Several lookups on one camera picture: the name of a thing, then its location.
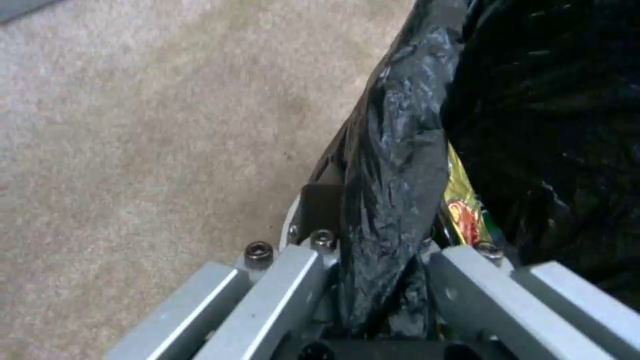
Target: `trash bag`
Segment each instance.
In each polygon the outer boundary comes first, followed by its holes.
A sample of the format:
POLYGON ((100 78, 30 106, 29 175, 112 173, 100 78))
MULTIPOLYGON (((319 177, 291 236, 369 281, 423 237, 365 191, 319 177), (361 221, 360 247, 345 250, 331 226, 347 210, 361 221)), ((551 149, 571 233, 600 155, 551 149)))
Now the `trash bag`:
POLYGON ((312 182, 344 181, 339 312, 347 335, 427 338, 419 251, 447 184, 440 108, 461 50, 464 0, 418 1, 312 182))
POLYGON ((558 260, 637 298, 636 3, 417 1, 310 179, 332 168, 345 186, 345 336, 435 335, 437 274, 419 252, 447 185, 448 142, 523 263, 558 260))
POLYGON ((637 309, 621 292, 640 293, 640 3, 482 6, 442 111, 474 189, 523 264, 637 309))

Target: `screw head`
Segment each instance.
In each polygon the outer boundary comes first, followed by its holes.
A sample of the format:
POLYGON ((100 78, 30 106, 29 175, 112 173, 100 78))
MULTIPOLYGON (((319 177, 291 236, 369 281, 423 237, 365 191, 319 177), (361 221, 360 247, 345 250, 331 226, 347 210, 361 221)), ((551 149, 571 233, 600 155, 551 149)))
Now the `screw head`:
POLYGON ((250 268, 268 268, 273 262, 273 247, 270 243, 255 241, 244 249, 244 261, 250 268))
POLYGON ((329 230, 320 229, 311 233, 309 237, 311 244, 319 247, 325 247, 327 249, 335 249, 336 241, 335 236, 329 230))
POLYGON ((289 232, 287 233, 290 240, 295 240, 298 238, 298 226, 292 225, 289 226, 289 232))

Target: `black garbage bag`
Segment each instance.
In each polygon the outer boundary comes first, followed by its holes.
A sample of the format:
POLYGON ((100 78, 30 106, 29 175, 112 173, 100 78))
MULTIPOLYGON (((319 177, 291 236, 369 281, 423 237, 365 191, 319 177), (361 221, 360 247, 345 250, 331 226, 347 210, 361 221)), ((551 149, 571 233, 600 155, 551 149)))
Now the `black garbage bag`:
POLYGON ((434 334, 437 274, 417 255, 447 184, 447 141, 525 264, 555 259, 637 298, 636 3, 417 1, 311 178, 334 168, 345 185, 347 336, 434 334))
POLYGON ((443 110, 474 189, 522 263, 560 261, 637 309, 640 2, 481 12, 443 110))
POLYGON ((312 176, 332 163, 345 184, 338 293, 350 336, 429 335, 418 254, 447 184, 440 107, 466 15, 464 0, 417 2, 312 176))

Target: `metal plate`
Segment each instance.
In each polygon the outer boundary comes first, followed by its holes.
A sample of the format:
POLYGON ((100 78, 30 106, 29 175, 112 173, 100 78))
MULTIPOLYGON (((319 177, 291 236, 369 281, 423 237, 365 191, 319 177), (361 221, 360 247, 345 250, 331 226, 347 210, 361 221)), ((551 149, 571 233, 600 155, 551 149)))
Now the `metal plate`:
POLYGON ((269 359, 285 334, 310 318, 325 280, 318 253, 288 246, 195 359, 269 359))
POLYGON ((640 359, 640 316, 559 263, 512 275, 548 307, 618 359, 640 359))
POLYGON ((112 360, 187 359, 250 288, 249 277, 229 266, 205 264, 187 283, 122 338, 112 360))
POLYGON ((442 316, 467 338, 496 335, 519 359, 612 359, 471 247, 432 255, 429 272, 442 316))

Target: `black plastic part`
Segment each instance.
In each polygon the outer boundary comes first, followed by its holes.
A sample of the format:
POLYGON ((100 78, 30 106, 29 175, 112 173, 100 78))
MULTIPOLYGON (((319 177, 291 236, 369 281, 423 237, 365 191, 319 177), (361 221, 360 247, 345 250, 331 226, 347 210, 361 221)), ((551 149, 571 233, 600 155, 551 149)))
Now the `black plastic part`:
POLYGON ((514 360, 497 341, 306 340, 289 336, 272 360, 514 360))
POLYGON ((300 224, 296 244, 300 244, 316 230, 340 234, 340 200, 343 185, 308 184, 300 193, 300 224))

